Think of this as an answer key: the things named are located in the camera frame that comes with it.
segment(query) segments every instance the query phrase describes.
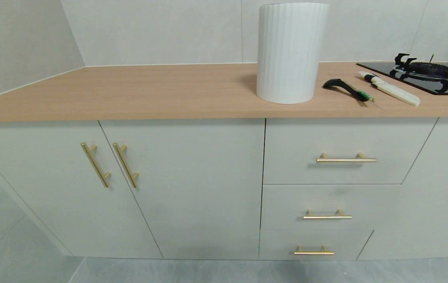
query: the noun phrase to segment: gold bar handle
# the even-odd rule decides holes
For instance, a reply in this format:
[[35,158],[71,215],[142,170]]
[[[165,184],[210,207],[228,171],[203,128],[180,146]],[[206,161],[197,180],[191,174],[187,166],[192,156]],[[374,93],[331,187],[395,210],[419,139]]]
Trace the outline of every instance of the gold bar handle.
[[127,163],[127,161],[125,159],[125,156],[124,156],[124,153],[127,150],[127,146],[123,145],[122,147],[119,147],[118,143],[113,143],[112,146],[116,150],[116,153],[118,154],[118,157],[119,157],[119,161],[121,161],[121,164],[123,165],[123,168],[127,172],[128,179],[130,180],[131,185],[133,186],[133,188],[136,188],[136,181],[135,181],[135,179],[137,179],[138,173],[134,173],[133,175],[131,175],[131,170],[130,170],[130,168],[128,166],[128,163]]
[[308,210],[308,213],[303,216],[303,219],[351,219],[351,215],[344,215],[341,209],[336,211],[335,215],[312,215],[312,210]]
[[107,178],[110,177],[110,172],[107,172],[102,174],[102,171],[100,170],[100,167],[98,167],[98,164],[96,163],[95,159],[93,158],[93,155],[91,155],[91,152],[93,150],[97,149],[97,145],[92,145],[91,147],[88,147],[86,143],[81,143],[81,147],[84,150],[84,153],[86,153],[86,156],[90,160],[91,165],[95,169],[95,172],[97,172],[98,177],[100,178],[100,181],[102,181],[102,184],[104,187],[109,188],[109,184],[107,183]]
[[317,158],[317,163],[376,163],[378,159],[376,158],[367,158],[362,153],[357,153],[357,158],[328,158],[325,152],[322,152],[320,158]]
[[330,252],[327,250],[325,246],[321,246],[321,252],[306,252],[303,251],[301,246],[297,246],[297,250],[294,252],[295,255],[334,255],[334,252]]

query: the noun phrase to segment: white knife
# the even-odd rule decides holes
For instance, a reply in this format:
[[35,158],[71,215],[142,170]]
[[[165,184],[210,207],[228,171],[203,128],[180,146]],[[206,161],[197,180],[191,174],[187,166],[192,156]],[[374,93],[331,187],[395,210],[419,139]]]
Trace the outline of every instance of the white knife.
[[420,105],[420,99],[416,95],[385,82],[377,75],[373,75],[369,72],[358,72],[358,74],[366,81],[370,82],[371,86],[374,86],[387,95],[395,97],[400,101],[406,102],[407,104],[411,104],[413,106]]

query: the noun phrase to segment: wooden countertop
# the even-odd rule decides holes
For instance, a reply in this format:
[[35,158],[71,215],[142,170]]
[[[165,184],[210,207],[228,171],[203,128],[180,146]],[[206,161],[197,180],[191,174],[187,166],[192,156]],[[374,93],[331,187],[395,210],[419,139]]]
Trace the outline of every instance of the wooden countertop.
[[[414,107],[359,79],[352,62],[320,63],[314,98],[274,104],[255,95],[255,64],[108,66],[81,68],[0,95],[0,122],[189,118],[350,118],[448,116],[448,96],[435,96],[386,79],[417,95]],[[326,90],[347,79],[375,97],[358,102]]]

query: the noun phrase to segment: white cylindrical container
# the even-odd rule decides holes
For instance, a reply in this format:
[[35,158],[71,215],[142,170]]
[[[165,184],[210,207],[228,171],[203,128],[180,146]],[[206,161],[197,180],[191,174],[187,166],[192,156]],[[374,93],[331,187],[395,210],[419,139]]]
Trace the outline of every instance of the white cylindrical container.
[[260,7],[257,96],[281,104],[313,98],[328,11],[322,3]]

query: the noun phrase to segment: gas stove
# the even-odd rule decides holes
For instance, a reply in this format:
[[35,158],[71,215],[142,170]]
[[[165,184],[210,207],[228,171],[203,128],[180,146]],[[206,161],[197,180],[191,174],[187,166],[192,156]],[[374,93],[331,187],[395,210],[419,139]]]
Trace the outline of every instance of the gas stove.
[[419,62],[415,61],[416,58],[403,61],[405,56],[409,54],[399,53],[395,62],[364,62],[357,65],[431,94],[448,95],[448,62],[432,63],[432,59],[430,62]]

